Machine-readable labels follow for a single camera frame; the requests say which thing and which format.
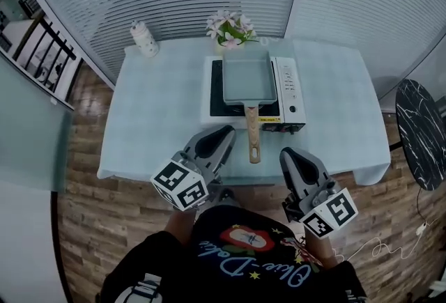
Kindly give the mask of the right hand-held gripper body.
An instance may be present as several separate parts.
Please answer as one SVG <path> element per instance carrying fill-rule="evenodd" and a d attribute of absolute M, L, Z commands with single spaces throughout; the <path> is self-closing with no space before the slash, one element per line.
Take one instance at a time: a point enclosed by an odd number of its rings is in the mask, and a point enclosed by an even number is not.
<path fill-rule="evenodd" d="M 290 222 L 301 223 L 317 238 L 328 237 L 358 214 L 348 190 L 333 179 L 314 188 L 303 199 L 289 194 L 282 206 Z"/>

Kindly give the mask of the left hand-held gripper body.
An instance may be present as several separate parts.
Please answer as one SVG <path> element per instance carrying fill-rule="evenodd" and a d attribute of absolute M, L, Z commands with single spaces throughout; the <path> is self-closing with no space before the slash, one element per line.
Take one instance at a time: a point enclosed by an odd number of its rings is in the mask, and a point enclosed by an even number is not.
<path fill-rule="evenodd" d="M 163 161 L 151 176 L 158 194 L 175 208 L 197 208 L 209 197 L 209 186 L 219 178 L 221 156 L 191 157 L 185 151 Z"/>

